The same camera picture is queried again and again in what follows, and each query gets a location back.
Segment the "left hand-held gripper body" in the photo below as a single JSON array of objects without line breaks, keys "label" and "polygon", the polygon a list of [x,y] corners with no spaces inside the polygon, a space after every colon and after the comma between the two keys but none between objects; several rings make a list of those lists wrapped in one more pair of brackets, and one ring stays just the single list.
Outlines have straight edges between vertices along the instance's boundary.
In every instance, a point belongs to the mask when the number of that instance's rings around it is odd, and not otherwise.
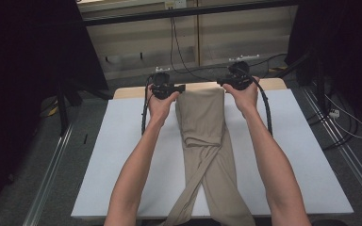
[{"label": "left hand-held gripper body", "polygon": [[169,89],[170,76],[165,72],[157,72],[153,75],[151,91],[160,100],[170,96]]}]

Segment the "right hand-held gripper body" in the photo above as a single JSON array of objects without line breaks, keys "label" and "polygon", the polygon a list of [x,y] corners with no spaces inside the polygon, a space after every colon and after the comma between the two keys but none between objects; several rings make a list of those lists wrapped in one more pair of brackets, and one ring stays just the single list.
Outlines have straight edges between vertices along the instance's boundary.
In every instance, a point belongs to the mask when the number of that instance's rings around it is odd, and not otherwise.
[{"label": "right hand-held gripper body", "polygon": [[230,85],[236,90],[245,90],[252,84],[258,85],[258,81],[250,75],[250,66],[246,61],[233,62],[229,67]]}]

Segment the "beige pants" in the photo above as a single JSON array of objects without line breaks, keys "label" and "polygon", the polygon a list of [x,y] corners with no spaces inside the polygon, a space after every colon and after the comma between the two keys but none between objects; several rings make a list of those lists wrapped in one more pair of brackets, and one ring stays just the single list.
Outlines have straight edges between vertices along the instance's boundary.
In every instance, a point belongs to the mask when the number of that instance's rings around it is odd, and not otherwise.
[{"label": "beige pants", "polygon": [[175,104],[181,133],[186,187],[163,226],[191,219],[198,190],[205,192],[210,216],[222,226],[255,226],[237,183],[231,137],[221,88],[186,91]]}]

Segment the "person's right hand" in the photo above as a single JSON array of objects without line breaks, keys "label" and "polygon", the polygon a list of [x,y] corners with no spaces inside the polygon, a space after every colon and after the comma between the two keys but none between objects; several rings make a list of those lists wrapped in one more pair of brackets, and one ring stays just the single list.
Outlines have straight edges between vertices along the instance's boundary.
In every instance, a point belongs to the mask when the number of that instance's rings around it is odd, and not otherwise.
[{"label": "person's right hand", "polygon": [[251,112],[256,110],[258,87],[255,83],[244,90],[234,89],[228,84],[224,84],[222,87],[233,96],[238,110],[244,117],[249,116]]}]

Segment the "person's left hand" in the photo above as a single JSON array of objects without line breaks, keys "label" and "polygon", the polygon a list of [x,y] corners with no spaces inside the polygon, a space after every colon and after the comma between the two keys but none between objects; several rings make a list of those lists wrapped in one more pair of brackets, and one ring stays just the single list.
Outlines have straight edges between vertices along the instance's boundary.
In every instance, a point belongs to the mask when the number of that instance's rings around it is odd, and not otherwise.
[{"label": "person's left hand", "polygon": [[172,93],[166,99],[158,99],[152,92],[151,85],[148,86],[149,104],[148,109],[150,112],[150,121],[159,121],[163,123],[170,112],[172,103],[178,98],[180,93],[178,91]]}]

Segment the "light wooden cabinet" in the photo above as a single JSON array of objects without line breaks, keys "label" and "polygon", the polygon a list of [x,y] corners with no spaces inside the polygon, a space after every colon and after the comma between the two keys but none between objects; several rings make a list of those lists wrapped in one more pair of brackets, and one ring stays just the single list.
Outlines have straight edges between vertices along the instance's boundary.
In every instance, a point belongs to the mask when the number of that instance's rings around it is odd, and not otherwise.
[{"label": "light wooden cabinet", "polygon": [[[165,9],[165,0],[76,0],[83,19]],[[186,8],[254,0],[187,0]],[[106,79],[265,59],[288,51],[296,6],[156,19],[87,28]]]}]

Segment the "white board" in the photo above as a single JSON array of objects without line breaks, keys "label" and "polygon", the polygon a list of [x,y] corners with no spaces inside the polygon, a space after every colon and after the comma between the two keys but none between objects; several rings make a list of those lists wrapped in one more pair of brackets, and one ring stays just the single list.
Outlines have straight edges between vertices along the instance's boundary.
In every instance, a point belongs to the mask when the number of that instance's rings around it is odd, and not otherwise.
[{"label": "white board", "polygon": [[[120,170],[140,140],[141,98],[115,99],[106,114],[74,203],[75,218],[103,218]],[[314,137],[293,93],[268,90],[257,103],[262,119],[272,121],[274,139],[294,170],[309,214],[353,211],[336,175]],[[255,161],[251,137],[232,96],[225,97],[225,121],[232,140],[239,193],[255,216],[270,213]],[[142,193],[139,218],[165,218],[185,188],[181,136],[175,114],[161,129]]]}]

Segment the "black horizontal bar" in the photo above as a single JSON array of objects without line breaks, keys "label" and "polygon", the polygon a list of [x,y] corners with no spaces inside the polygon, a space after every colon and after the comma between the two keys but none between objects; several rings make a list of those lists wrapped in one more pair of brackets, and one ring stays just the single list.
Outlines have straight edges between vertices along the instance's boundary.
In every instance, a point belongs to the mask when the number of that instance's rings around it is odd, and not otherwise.
[{"label": "black horizontal bar", "polygon": [[163,9],[159,11],[141,12],[136,14],[94,17],[91,19],[84,19],[82,24],[84,26],[121,24],[129,22],[149,21],[156,19],[205,15],[205,14],[233,12],[233,11],[242,11],[242,10],[280,8],[288,6],[298,6],[303,1],[304,0],[258,0],[247,3],[225,4],[225,5],[216,5],[216,6],[207,6],[207,7]]}]

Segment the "black metal stand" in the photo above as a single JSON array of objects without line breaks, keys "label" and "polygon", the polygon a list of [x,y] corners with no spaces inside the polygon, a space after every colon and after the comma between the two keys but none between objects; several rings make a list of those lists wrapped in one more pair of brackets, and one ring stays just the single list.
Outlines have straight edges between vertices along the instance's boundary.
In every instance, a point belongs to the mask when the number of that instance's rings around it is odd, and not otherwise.
[{"label": "black metal stand", "polygon": [[296,73],[296,79],[299,86],[314,85],[316,88],[315,96],[321,113],[326,111],[325,87],[324,87],[324,68],[323,62],[318,57],[315,50],[306,51],[301,57],[288,65],[283,71],[276,75],[283,79],[290,73]]},{"label": "black metal stand", "polygon": [[92,96],[98,97],[102,100],[107,101],[112,99],[112,96],[107,93],[107,81],[104,81],[101,85],[88,85],[73,78],[59,80],[57,84],[57,100],[61,125],[61,136],[63,136],[70,127],[70,120],[67,114],[66,103],[69,103],[70,106],[80,106],[83,103],[80,91],[86,91]]}]

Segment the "black curtain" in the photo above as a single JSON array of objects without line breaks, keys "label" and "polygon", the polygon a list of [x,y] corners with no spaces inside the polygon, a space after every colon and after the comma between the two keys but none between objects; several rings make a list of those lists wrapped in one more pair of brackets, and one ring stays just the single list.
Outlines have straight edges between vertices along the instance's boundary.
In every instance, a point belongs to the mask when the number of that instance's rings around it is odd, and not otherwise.
[{"label": "black curtain", "polygon": [[107,88],[76,0],[0,0],[0,192],[31,142],[41,102]]},{"label": "black curtain", "polygon": [[306,53],[323,63],[336,90],[362,113],[362,0],[304,0],[285,62],[290,65]]}]

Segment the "white wall socket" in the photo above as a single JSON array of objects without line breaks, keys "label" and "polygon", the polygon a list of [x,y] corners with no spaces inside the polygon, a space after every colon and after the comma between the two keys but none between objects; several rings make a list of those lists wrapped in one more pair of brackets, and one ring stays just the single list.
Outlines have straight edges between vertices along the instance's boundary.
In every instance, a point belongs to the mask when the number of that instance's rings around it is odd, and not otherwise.
[{"label": "white wall socket", "polygon": [[165,9],[179,9],[187,6],[187,0],[165,0]]}]

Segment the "aluminium floor rail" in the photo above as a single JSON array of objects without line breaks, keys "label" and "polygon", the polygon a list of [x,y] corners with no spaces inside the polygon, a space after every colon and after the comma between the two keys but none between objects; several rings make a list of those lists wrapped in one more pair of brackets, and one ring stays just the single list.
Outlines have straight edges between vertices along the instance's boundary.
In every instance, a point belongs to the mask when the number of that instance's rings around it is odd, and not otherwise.
[{"label": "aluminium floor rail", "polygon": [[314,92],[303,89],[303,93],[312,109],[318,113],[318,118],[321,120],[321,125],[324,127],[330,138],[334,142],[338,143],[338,151],[342,155],[347,165],[350,167],[359,184],[362,186],[362,163],[359,161],[350,145],[345,141],[341,132],[337,129],[337,124],[335,121],[332,120],[329,116],[326,116],[324,113],[321,113]]},{"label": "aluminium floor rail", "polygon": [[53,156],[49,162],[48,168],[44,173],[38,192],[27,212],[23,226],[38,226],[44,206],[51,192],[53,183],[58,173],[58,168],[68,142],[73,132],[74,125],[71,123],[58,140]]}]

